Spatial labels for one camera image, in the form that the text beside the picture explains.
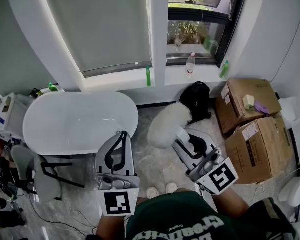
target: purple object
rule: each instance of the purple object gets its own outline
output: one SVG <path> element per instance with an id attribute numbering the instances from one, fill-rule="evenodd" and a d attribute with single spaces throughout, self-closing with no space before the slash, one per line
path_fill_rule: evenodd
<path id="1" fill-rule="evenodd" d="M 1 117 L 0 117 L 0 123 L 3 125 L 5 124 L 5 120 L 3 120 Z"/>
<path id="2" fill-rule="evenodd" d="M 265 107 L 264 105 L 262 105 L 259 101 L 254 102 L 254 109 L 257 112 L 259 112 L 261 114 L 265 114 L 267 117 L 270 117 L 269 109 L 267 107 Z"/>

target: white handle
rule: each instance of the white handle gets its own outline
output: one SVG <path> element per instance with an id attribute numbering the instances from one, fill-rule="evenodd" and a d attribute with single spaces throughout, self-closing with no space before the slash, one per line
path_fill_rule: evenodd
<path id="1" fill-rule="evenodd" d="M 190 140 L 189 134 L 180 125 L 177 126 L 176 137 L 183 142 L 183 144 L 188 143 Z"/>

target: tiled floor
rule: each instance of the tiled floor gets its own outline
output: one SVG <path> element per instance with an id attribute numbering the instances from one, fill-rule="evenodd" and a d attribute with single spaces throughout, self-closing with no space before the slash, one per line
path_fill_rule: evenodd
<path id="1" fill-rule="evenodd" d="M 195 184 L 190 181 L 185 172 L 187 168 L 180 161 L 172 147 L 167 149 L 157 149 L 149 146 L 147 141 L 148 128 L 154 117 L 164 107 L 144 108 L 139 110 L 139 125 L 135 135 L 132 138 L 134 163 L 136 173 L 141 179 L 140 193 L 141 197 L 146 196 L 146 190 L 149 187 L 156 187 L 161 194 L 166 191 L 166 184 L 175 182 L 179 187 L 195 190 Z M 216 145 L 221 148 L 222 153 L 227 156 L 225 150 L 225 141 L 219 130 L 218 121 L 213 110 L 212 118 L 201 122 L 194 123 L 190 126 L 202 132 L 208 133 L 215 141 Z M 48 161 L 69 160 L 48 158 Z M 59 168 L 58 174 L 66 179 L 85 184 L 85 189 L 80 189 L 67 184 L 62 184 L 63 195 L 62 201 L 51 201 L 48 204 L 34 203 L 36 211 L 46 220 L 52 222 L 64 222 L 81 230 L 84 235 L 91 234 L 92 227 L 97 226 L 101 217 L 101 210 L 96 201 L 96 184 L 95 184 L 95 159 L 89 157 L 86 159 L 72 159 L 73 166 Z M 251 185 L 234 185 L 233 189 L 249 204 L 253 204 L 267 197 L 273 197 L 282 211 L 290 218 L 295 212 L 294 208 L 285 203 L 278 202 L 278 194 L 282 187 L 296 173 L 291 173 L 296 169 L 295 160 L 292 159 L 288 168 L 281 176 L 267 180 L 262 184 Z M 205 195 L 207 202 L 213 206 L 211 196 Z M 46 239 L 84 239 L 84 236 L 73 228 L 62 224 L 50 224 L 42 221 L 35 213 L 30 203 L 29 196 L 25 194 L 19 197 L 17 202 L 24 209 L 24 214 L 28 224 L 24 227 L 0 229 L 2 239 L 21 239 L 30 240 Z M 89 223 L 77 211 L 80 211 Z M 74 219 L 82 222 L 86 226 L 78 223 Z"/>

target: freestanding bathtub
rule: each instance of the freestanding bathtub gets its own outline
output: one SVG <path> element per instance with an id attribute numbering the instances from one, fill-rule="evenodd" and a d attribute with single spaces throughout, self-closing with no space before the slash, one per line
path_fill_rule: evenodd
<path id="1" fill-rule="evenodd" d="M 117 131 L 132 137 L 138 121 L 137 106 L 120 92 L 51 92 L 26 112 L 23 135 L 39 155 L 94 154 Z"/>

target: white slipper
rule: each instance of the white slipper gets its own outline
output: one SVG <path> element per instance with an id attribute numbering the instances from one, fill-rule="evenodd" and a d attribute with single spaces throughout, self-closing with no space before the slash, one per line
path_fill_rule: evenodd
<path id="1" fill-rule="evenodd" d="M 174 182 L 171 182 L 169 183 L 168 185 L 166 185 L 166 188 L 165 188 L 165 193 L 166 194 L 171 194 L 171 193 L 174 193 L 178 190 L 178 186 L 176 183 Z"/>
<path id="2" fill-rule="evenodd" d="M 146 197 L 149 199 L 160 196 L 159 191 L 155 187 L 150 187 L 146 190 Z"/>

